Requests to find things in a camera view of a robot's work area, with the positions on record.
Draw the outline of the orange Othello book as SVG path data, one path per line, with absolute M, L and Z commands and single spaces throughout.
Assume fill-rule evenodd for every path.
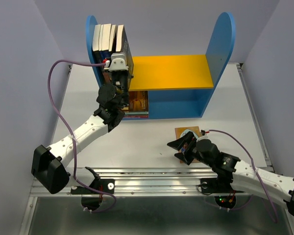
M 201 130 L 198 126 L 191 126 L 191 127 L 178 127 L 175 128 L 175 137 L 179 139 L 186 135 L 188 132 L 193 132 L 194 136 L 198 139 L 202 136 Z

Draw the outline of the dark door cover book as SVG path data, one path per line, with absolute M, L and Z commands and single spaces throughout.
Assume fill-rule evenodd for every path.
M 148 91 L 129 92 L 130 112 L 148 112 Z

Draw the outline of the yellow teal paperback book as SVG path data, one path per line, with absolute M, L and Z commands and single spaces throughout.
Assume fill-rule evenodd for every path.
M 149 112 L 125 112 L 126 116 L 148 116 Z

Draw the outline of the Nineteen Eighty-Four blue book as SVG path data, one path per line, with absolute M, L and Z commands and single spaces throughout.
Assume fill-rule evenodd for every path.
M 126 63 L 128 67 L 128 88 L 130 87 L 131 80 L 133 78 L 134 62 L 127 39 L 125 26 L 122 25 L 122 52 L 125 53 Z

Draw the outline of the Three Days to See book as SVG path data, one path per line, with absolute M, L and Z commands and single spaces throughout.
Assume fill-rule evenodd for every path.
M 117 35 L 116 35 L 116 49 L 115 52 L 121 52 L 123 45 L 123 29 L 124 25 L 118 25 L 117 27 Z

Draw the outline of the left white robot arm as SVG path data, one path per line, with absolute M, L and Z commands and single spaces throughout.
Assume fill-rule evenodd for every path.
M 33 153 L 31 173 L 51 194 L 60 192 L 69 182 L 66 169 L 77 161 L 80 153 L 93 141 L 111 132 L 124 117 L 122 109 L 129 105 L 131 74 L 125 70 L 113 71 L 112 82 L 98 91 L 98 109 L 76 130 L 48 147 L 40 145 Z

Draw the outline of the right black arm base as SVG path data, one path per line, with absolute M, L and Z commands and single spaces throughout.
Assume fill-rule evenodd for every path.
M 201 178 L 196 190 L 204 196 L 214 196 L 215 203 L 211 204 L 220 210 L 236 211 L 236 194 L 242 191 L 234 190 L 230 183 L 219 176 L 212 178 Z

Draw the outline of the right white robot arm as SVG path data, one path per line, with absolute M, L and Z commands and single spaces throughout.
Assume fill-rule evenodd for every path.
M 197 138 L 193 132 L 169 142 L 168 147 L 177 151 L 175 157 L 190 165 L 197 160 L 217 174 L 216 187 L 221 191 L 232 189 L 263 199 L 270 204 L 286 208 L 294 216 L 294 177 L 278 175 L 247 163 L 236 156 L 221 152 L 212 143 L 207 132 Z

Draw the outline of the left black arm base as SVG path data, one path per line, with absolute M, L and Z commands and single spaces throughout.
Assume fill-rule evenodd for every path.
M 100 213 L 111 210 L 115 207 L 117 199 L 114 195 L 115 179 L 103 179 L 90 167 L 83 168 L 80 173 L 84 173 L 87 180 L 90 180 L 88 185 L 77 181 L 77 185 L 71 186 L 70 193 L 72 195 L 82 195 L 81 206 L 85 212 Z M 113 199 L 110 206 L 104 205 L 104 197 L 109 196 Z

